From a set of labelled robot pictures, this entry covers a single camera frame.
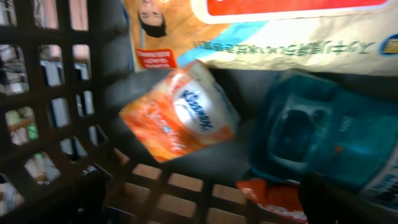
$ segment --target teal container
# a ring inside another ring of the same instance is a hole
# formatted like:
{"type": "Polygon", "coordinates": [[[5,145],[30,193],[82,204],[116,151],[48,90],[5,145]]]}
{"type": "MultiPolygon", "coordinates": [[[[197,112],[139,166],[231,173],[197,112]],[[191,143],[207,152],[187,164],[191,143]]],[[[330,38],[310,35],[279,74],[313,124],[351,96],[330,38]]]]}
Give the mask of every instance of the teal container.
{"type": "Polygon", "coordinates": [[[266,96],[251,168],[276,182],[317,173],[398,210],[398,104],[289,70],[266,96]]]}

